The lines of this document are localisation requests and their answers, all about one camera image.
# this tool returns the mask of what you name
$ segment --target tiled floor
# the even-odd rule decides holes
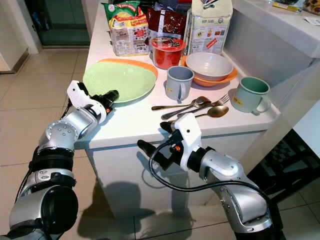
[[[32,55],[17,74],[0,75],[0,234],[9,230],[9,213],[33,150],[47,124],[66,105],[71,79],[81,80],[88,50],[44,50]],[[62,240],[152,239],[233,240],[220,206],[115,220],[83,150],[74,168],[79,201],[76,224]],[[288,240],[320,239],[320,180],[279,205]]]

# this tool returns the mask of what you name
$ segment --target silver fork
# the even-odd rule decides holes
[[[223,95],[219,100],[215,101],[215,102],[209,102],[208,104],[206,104],[203,107],[199,107],[197,109],[191,110],[191,111],[187,111],[187,112],[182,112],[179,113],[177,115],[178,118],[182,117],[184,114],[190,114],[190,113],[195,113],[198,112],[202,109],[205,109],[207,107],[214,107],[214,106],[221,106],[223,104],[225,104],[226,102],[228,102],[230,100],[230,97],[228,96],[228,94]]]

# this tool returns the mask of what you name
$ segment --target red cup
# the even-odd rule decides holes
[[[153,64],[160,69],[177,66],[186,43],[181,39],[158,36],[151,40]]]

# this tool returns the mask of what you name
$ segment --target glass door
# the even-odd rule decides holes
[[[81,0],[25,0],[43,46],[88,46]]]

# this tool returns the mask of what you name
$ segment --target white countertop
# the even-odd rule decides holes
[[[274,33],[311,58],[320,58],[320,26],[304,17],[320,17],[307,11],[296,13],[272,6],[265,0],[232,0],[233,8]]]
[[[95,25],[93,29],[86,69],[105,58],[118,58],[110,45],[110,37],[107,33],[108,24],[105,10],[102,4],[98,5]],[[148,55],[125,57],[126,59],[142,61],[153,64]],[[238,86],[239,79],[243,74],[238,70],[238,77],[227,85],[215,87],[201,87],[192,84],[187,99],[182,103],[189,104],[199,96],[205,96],[212,101],[218,100],[231,89]],[[107,118],[107,122],[93,134],[77,143],[77,148],[106,148],[136,144],[137,140],[143,139],[148,142],[164,140],[165,131],[160,129],[161,115],[178,108],[152,111],[155,105],[176,105],[177,101],[169,99],[165,94],[164,82],[167,79],[167,71],[158,68],[158,78],[153,90],[140,101],[128,105],[114,105],[115,111]],[[280,114],[273,105],[267,112],[260,116],[251,113],[243,113],[232,107],[230,101],[226,104],[229,112],[221,118],[203,116],[198,118],[202,130],[202,136],[217,136],[267,130],[276,117]]]

